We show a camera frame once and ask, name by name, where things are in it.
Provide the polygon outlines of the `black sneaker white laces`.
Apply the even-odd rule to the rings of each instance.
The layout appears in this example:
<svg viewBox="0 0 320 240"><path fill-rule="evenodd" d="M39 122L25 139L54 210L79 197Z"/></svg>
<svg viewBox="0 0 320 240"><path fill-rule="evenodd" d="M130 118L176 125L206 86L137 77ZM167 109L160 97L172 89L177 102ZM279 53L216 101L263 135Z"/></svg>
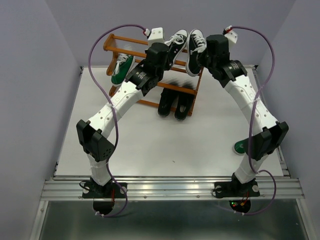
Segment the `black sneaker white laces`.
<svg viewBox="0 0 320 240"><path fill-rule="evenodd" d="M189 33L185 29L180 29L164 42L169 47L168 63L170 68L174 65L178 55L185 49L188 36Z"/></svg>

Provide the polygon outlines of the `green sneaker white laces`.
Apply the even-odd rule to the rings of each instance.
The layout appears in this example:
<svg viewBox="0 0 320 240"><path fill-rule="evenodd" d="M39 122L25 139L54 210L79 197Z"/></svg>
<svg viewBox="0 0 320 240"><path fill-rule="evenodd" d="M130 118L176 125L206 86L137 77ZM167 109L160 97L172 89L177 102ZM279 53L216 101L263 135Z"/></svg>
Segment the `green sneaker white laces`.
<svg viewBox="0 0 320 240"><path fill-rule="evenodd" d="M115 87L119 87L125 80L127 74L135 63L135 56L120 53L117 57L114 70L111 75L111 83Z"/></svg>

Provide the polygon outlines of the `all black sneaker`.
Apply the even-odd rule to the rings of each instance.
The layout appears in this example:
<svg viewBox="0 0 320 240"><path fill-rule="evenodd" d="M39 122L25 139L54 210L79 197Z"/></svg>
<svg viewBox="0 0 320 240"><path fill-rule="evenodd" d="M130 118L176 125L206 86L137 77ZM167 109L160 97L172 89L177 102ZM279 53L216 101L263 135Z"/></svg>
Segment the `all black sneaker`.
<svg viewBox="0 0 320 240"><path fill-rule="evenodd" d="M170 114L171 107L175 99L177 98L177 96L178 96L177 91L173 89L168 89L168 88L163 89L161 93L158 109L157 109L157 113L159 116L167 117Z"/></svg>
<svg viewBox="0 0 320 240"><path fill-rule="evenodd" d="M177 102L177 107L174 112L174 117L178 121L183 121L187 118L187 115L192 107L194 101L194 95L181 92L178 95L178 102Z"/></svg>

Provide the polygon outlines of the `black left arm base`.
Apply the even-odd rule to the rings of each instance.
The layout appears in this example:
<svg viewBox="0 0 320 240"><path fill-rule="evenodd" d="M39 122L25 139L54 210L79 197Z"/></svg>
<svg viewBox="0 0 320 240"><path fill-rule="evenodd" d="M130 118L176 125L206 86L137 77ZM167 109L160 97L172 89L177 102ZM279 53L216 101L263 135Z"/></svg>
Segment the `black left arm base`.
<svg viewBox="0 0 320 240"><path fill-rule="evenodd" d="M111 179L105 185L99 185L90 177L89 180L82 180L79 186L82 188L84 199L125 199L124 190L127 190L127 183L119 184L121 188Z"/></svg>

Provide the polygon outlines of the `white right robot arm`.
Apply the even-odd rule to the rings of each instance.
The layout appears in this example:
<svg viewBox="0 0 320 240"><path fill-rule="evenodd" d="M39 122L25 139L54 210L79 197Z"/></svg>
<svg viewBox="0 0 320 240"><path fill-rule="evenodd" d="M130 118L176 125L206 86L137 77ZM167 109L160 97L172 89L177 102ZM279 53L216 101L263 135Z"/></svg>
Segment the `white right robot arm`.
<svg viewBox="0 0 320 240"><path fill-rule="evenodd" d="M243 142L244 157L230 182L231 192L242 195L248 190L262 163L281 144L289 126L279 122L267 109L251 84L248 73L239 60L230 59L230 39L213 34L201 39L197 61L233 98L249 124L248 138Z"/></svg>

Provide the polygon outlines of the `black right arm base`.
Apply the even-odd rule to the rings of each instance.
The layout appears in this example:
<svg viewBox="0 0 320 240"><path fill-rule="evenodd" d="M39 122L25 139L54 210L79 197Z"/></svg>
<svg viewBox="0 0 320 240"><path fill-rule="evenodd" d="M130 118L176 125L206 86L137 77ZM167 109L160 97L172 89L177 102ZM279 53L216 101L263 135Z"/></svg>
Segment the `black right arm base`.
<svg viewBox="0 0 320 240"><path fill-rule="evenodd" d="M211 195L218 198L259 197L260 190L256 178L249 182L241 183L233 174L231 181L217 181L211 190Z"/></svg>

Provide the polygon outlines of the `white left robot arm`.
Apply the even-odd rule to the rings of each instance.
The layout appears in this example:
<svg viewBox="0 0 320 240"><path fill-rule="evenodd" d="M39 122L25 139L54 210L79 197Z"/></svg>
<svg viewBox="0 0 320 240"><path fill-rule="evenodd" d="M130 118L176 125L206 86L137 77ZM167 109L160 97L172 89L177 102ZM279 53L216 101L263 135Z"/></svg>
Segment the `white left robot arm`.
<svg viewBox="0 0 320 240"><path fill-rule="evenodd" d="M107 103L87 121L81 119L76 124L79 143L89 158L94 191L100 197L111 193L112 177L107 163L117 145L108 137L112 130L118 129L118 121L125 113L163 79L168 69L169 49L164 43L153 43L145 51L145 59L131 70L116 93L107 98Z"/></svg>

